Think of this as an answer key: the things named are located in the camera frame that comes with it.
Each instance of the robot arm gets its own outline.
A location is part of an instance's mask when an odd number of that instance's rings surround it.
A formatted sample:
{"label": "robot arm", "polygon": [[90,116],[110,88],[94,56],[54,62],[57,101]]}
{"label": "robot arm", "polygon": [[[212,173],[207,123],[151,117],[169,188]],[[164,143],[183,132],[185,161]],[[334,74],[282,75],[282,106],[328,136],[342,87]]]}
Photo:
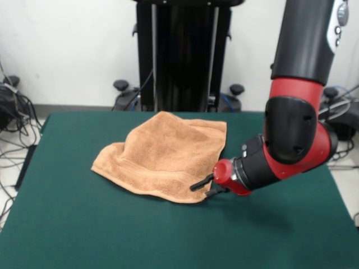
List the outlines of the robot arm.
{"label": "robot arm", "polygon": [[244,143],[241,157],[220,160],[213,175],[192,186],[193,191],[212,179],[221,187],[208,196],[227,191],[248,195],[333,156],[337,137],[318,122],[318,113],[347,20],[347,0],[287,0],[272,65],[264,135]]}

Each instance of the black stand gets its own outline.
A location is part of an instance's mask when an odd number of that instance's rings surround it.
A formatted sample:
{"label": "black stand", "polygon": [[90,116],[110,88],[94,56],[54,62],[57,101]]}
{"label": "black stand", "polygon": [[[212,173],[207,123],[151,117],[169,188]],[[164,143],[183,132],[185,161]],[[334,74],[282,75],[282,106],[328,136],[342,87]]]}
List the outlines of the black stand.
{"label": "black stand", "polygon": [[218,108],[231,6],[243,0],[137,0],[143,110]]}

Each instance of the white wall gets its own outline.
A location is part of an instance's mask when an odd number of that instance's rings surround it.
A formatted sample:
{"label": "white wall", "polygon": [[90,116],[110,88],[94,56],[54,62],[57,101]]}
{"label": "white wall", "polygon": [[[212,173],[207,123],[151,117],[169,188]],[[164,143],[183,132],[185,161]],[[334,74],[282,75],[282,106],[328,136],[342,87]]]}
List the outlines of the white wall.
{"label": "white wall", "polygon": [[[36,104],[111,106],[112,82],[139,83],[131,0],[0,0],[0,55]],[[359,82],[359,2],[350,1],[330,84]],[[233,9],[222,91],[241,83],[244,109],[263,110],[285,0],[247,0]]]}

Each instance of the brown towel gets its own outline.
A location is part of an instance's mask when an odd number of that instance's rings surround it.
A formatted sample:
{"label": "brown towel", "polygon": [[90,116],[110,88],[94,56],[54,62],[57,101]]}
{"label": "brown towel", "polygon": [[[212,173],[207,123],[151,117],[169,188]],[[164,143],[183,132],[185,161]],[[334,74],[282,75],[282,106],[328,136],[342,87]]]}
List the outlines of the brown towel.
{"label": "brown towel", "polygon": [[160,112],[133,129],[125,143],[105,147],[92,171],[136,194],[158,196],[175,203],[198,203],[210,184],[196,192],[225,145],[227,124],[184,120]]}

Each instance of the green tablecloth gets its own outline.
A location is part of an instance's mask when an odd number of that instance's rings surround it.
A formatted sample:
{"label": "green tablecloth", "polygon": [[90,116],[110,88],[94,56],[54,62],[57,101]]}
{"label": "green tablecloth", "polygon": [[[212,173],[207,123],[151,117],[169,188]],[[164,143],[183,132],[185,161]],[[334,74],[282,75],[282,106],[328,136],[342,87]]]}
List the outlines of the green tablecloth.
{"label": "green tablecloth", "polygon": [[[325,166],[198,205],[137,196],[90,170],[152,115],[50,116],[0,235],[0,268],[359,268],[359,233]],[[263,128],[259,113],[180,116],[226,120],[228,158]]]}

